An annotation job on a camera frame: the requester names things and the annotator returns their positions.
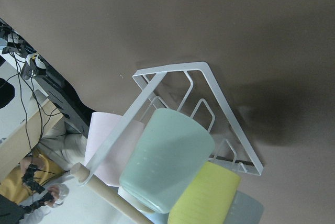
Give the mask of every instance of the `light green plastic cup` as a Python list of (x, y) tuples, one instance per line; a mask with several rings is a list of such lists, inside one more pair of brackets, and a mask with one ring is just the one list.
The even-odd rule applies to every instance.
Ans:
[(120, 177), (120, 185), (152, 210), (168, 213), (214, 147), (214, 140), (199, 123), (174, 110), (157, 109)]

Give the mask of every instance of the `hand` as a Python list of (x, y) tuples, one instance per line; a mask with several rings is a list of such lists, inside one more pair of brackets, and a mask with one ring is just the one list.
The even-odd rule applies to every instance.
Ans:
[(53, 200), (45, 201), (44, 205), (48, 205), (49, 207), (52, 207), (55, 201), (59, 199), (59, 188), (57, 185), (53, 185), (53, 186), (48, 187), (48, 191), (52, 195)]
[(44, 161), (41, 158), (32, 158), (32, 157), (25, 157), (20, 162), (20, 168), (22, 174), (26, 173), (26, 170), (30, 164), (37, 165), (38, 169), (43, 169), (44, 167)]

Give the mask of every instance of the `wooden dowel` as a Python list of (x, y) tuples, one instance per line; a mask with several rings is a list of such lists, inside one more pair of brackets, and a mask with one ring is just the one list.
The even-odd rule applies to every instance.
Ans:
[[(90, 171), (83, 166), (81, 163), (75, 164), (71, 170), (71, 174), (74, 175), (79, 182), (83, 182), (88, 178)], [(140, 211), (134, 208), (126, 200), (124, 200), (120, 195), (118, 195), (112, 188), (107, 186), (103, 181), (101, 181), (97, 176), (93, 175), (92, 178), (87, 182), (91, 190), (93, 190), (102, 199), (107, 201), (129, 219), (131, 219), (136, 224), (153, 224), (147, 217), (145, 217)]]

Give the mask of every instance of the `white wire rack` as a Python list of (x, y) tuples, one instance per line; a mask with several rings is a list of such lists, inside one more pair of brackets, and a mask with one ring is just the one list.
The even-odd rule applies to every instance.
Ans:
[[(209, 68), (208, 64), (205, 62), (194, 62), (194, 63), (183, 63), (183, 64), (170, 64), (160, 67), (153, 67), (148, 69), (138, 70), (132, 77), (137, 83), (137, 85), (142, 89), (142, 92), (139, 96), (135, 99), (129, 109), (126, 111), (118, 125), (114, 128), (111, 134), (107, 137), (106, 141), (100, 146), (97, 152), (93, 155), (89, 163), (87, 164), (87, 168), (90, 170), (90, 175), (86, 179), (85, 182), (82, 184), (86, 184), (92, 175), (94, 174), (95, 170), (102, 162), (102, 160), (106, 157), (109, 153), (110, 149), (112, 148), (115, 141), (118, 137), (122, 134), (131, 120), (134, 119), (135, 115), (138, 111), (143, 107), (147, 100), (150, 101), (148, 108), (145, 110), (143, 116), (140, 120), (142, 120), (145, 115), (148, 113), (150, 107), (155, 108), (169, 108), (169, 105), (164, 101), (164, 99), (160, 96), (155, 94), (155, 89), (161, 83), (163, 78), (172, 72), (183, 72), (187, 79), (189, 80), (189, 88), (182, 98), (182, 101), (177, 107), (177, 111), (181, 111), (185, 102), (189, 98), (191, 91), (194, 88), (194, 81), (191, 78), (189, 72), (192, 71), (201, 71), (202, 75), (204, 76), (209, 88), (211, 89), (217, 103), (219, 104), (222, 112), (227, 118), (227, 121), (231, 125), (231, 129), (234, 131), (238, 141), (244, 148), (245, 153), (248, 155), (250, 162), (245, 164), (244, 162), (237, 162), (238, 151), (233, 147), (228, 139), (224, 139), (221, 141), (219, 148), (217, 148), (216, 152), (214, 153), (213, 159), (216, 159), (220, 149), (226, 144), (228, 148), (231, 150), (233, 154), (233, 158), (230, 161), (226, 160), (216, 160), (216, 163), (222, 166), (225, 166), (233, 171), (244, 172), (248, 174), (254, 175), (261, 175), (263, 171), (263, 165), (260, 162), (258, 156), (256, 155), (254, 149), (250, 145), (245, 133), (243, 132), (240, 124), (238, 123), (235, 115), (233, 114), (224, 94), (222, 93), (211, 69)], [(191, 113), (190, 117), (193, 118), (198, 111), (201, 104), (204, 104), (208, 109), (211, 115), (211, 121), (208, 127), (208, 132), (211, 132), (214, 122), (216, 120), (215, 114), (211, 107), (208, 105), (208, 102), (201, 98), (198, 103), (196, 104), (193, 112)]]

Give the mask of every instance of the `wire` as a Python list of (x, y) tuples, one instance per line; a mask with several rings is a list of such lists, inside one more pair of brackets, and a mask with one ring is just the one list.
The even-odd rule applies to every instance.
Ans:
[(39, 169), (38, 171), (45, 172), (45, 173), (52, 173), (52, 172), (44, 171), (44, 170), (41, 170), (41, 169)]
[(14, 74), (13, 76), (11, 76), (11, 77), (9, 77), (1, 86), (0, 86), (0, 89), (6, 84), (6, 83), (8, 83), (8, 80), (10, 80), (12, 77), (14, 77), (14, 76), (17, 76), (17, 73), (16, 74)]
[(11, 30), (11, 32), (10, 32), (11, 34), (12, 34), (12, 40), (13, 40), (13, 44), (14, 44), (14, 46), (15, 46), (15, 48), (17, 49), (17, 51), (22, 55), (22, 52), (21, 52), (21, 50), (19, 50), (17, 47), (16, 47), (16, 44), (14, 43), (14, 35), (13, 35), (13, 29)]
[(42, 109), (43, 113), (44, 113), (46, 116), (49, 116), (49, 117), (51, 116), (51, 117), (52, 117), (52, 116), (55, 116), (55, 115), (61, 114), (61, 113), (56, 113), (56, 114), (47, 114), (47, 113), (46, 113), (46, 111), (45, 111), (45, 110), (43, 109), (43, 107), (41, 106), (41, 104), (40, 104), (40, 103), (38, 103), (38, 104), (40, 105), (40, 107), (41, 107), (41, 109)]
[(53, 179), (56, 178), (56, 177), (60, 177), (60, 176), (62, 176), (62, 173), (60, 173), (60, 174), (56, 174), (56, 175), (54, 175), (53, 177), (48, 178), (47, 180), (45, 180), (44, 182), (41, 183), (41, 186), (44, 186), (44, 185), (45, 185), (46, 183), (48, 183), (49, 181), (53, 180)]
[(38, 102), (37, 97), (36, 97), (36, 95), (35, 95), (35, 93), (34, 93), (35, 88), (34, 88), (34, 83), (32, 82), (32, 77), (30, 77), (30, 82), (31, 82), (31, 86), (32, 86), (32, 89), (31, 89), (32, 96), (33, 96), (33, 98), (34, 98), (35, 101), (36, 101), (37, 108), (38, 108), (38, 112), (39, 112), (39, 114), (40, 114), (40, 119), (41, 119), (41, 133), (40, 133), (40, 137), (39, 137), (39, 140), (38, 140), (38, 141), (40, 141), (41, 138), (42, 138), (42, 136), (43, 136), (43, 132), (44, 132), (43, 119), (42, 119), (42, 113), (41, 113), (41, 107), (42, 107), (42, 106), (41, 106), (40, 103)]
[(50, 116), (49, 116), (47, 122), (44, 124), (44, 126), (42, 126), (42, 133), (44, 132), (44, 127), (47, 125), (47, 123), (49, 123), (51, 117), (54, 116), (54, 115), (52, 115), (52, 113), (53, 113), (56, 109), (57, 109), (57, 108), (55, 108), (55, 109), (51, 112), (51, 114), (50, 114)]
[(10, 52), (9, 55), (10, 55), (12, 58), (14, 58), (15, 62), (19, 62), (19, 60), (16, 59), (14, 53)]
[[(15, 57), (14, 55), (12, 55), (12, 57), (14, 57), (15, 64), (16, 64), (16, 71), (17, 71), (17, 73), (19, 74), (19, 69), (18, 69), (19, 64), (17, 63), (18, 60), (16, 59), (16, 57)], [(21, 82), (20, 82), (20, 78), (18, 78), (18, 79), (19, 79), (20, 92), (21, 92), (21, 89), (22, 89), (22, 87), (21, 87)], [(26, 83), (26, 85), (27, 85), (27, 86), (29, 87), (29, 89), (31, 90), (31, 92), (32, 92), (32, 97), (35, 99), (36, 104), (37, 104), (37, 108), (38, 108), (38, 112), (39, 112), (40, 120), (41, 120), (41, 131), (40, 131), (40, 137), (39, 137), (39, 140), (40, 140), (41, 137), (42, 137), (42, 135), (43, 135), (43, 131), (42, 131), (42, 130), (43, 130), (43, 118), (42, 118), (42, 113), (41, 113), (40, 104), (38, 103), (37, 97), (36, 97), (36, 95), (35, 95), (35, 93), (34, 93), (34, 89), (30, 87), (30, 85), (27, 83), (26, 80), (23, 79), (23, 81)], [(27, 111), (26, 111), (26, 109), (25, 109), (25, 113), (26, 113), (26, 124), (27, 124), (28, 116), (27, 116)]]
[(10, 52), (9, 55), (10, 55), (12, 58), (15, 58), (16, 61), (18, 61), (18, 62), (20, 62), (20, 63), (25, 63), (25, 61), (18, 60), (18, 59), (15, 57), (14, 53)]
[[(25, 108), (25, 105), (23, 103), (23, 99), (22, 99), (22, 86), (21, 86), (21, 80), (20, 80), (20, 75), (19, 75), (19, 68), (18, 68), (18, 63), (16, 61), (16, 58), (15, 58), (15, 64), (16, 64), (16, 71), (17, 71), (17, 78), (19, 80), (19, 86), (20, 86), (20, 100), (21, 100), (21, 103), (22, 103), (22, 107), (25, 111), (25, 115), (26, 115), (26, 121), (25, 121), (25, 129), (26, 129), (26, 134), (27, 134), (27, 138), (28, 138), (28, 143), (29, 143), (29, 148), (30, 148), (30, 151), (32, 152), (32, 147), (31, 147), (31, 143), (30, 143), (30, 138), (29, 138), (29, 134), (28, 134), (28, 130), (27, 130), (27, 119), (28, 119), (28, 115), (27, 115), (27, 110)], [(31, 200), (32, 200), (32, 203), (34, 203), (33, 201), (33, 198), (34, 198), (34, 194), (32, 194), (31, 196)]]

